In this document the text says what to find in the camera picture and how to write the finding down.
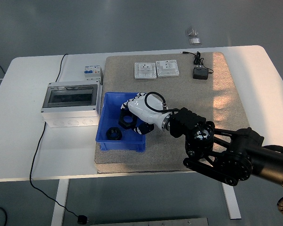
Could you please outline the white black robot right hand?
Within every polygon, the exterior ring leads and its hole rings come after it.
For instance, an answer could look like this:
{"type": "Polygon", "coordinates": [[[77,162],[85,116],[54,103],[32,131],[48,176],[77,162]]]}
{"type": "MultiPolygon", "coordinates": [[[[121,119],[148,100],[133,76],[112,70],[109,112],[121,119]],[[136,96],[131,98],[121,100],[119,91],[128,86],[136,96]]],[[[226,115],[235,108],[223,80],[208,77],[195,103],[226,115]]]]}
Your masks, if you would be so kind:
{"type": "Polygon", "coordinates": [[[137,93],[134,98],[128,99],[121,105],[121,110],[128,110],[143,121],[139,126],[130,127],[140,135],[153,131],[155,125],[162,131],[167,129],[170,113],[162,112],[162,110],[167,111],[168,107],[159,93],[137,93]]]}

